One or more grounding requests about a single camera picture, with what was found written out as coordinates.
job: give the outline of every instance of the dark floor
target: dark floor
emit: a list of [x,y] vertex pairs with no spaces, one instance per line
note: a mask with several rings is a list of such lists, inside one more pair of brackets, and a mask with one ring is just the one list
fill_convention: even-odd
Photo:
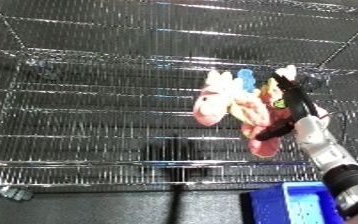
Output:
[[[243,223],[240,193],[185,193],[178,224]],[[38,194],[24,203],[0,197],[0,224],[165,224],[169,205],[169,193]]]

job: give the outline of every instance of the blue bin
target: blue bin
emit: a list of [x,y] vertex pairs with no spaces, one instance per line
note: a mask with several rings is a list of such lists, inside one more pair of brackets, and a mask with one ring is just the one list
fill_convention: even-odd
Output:
[[320,182],[283,183],[251,192],[256,224],[342,224],[335,201]]

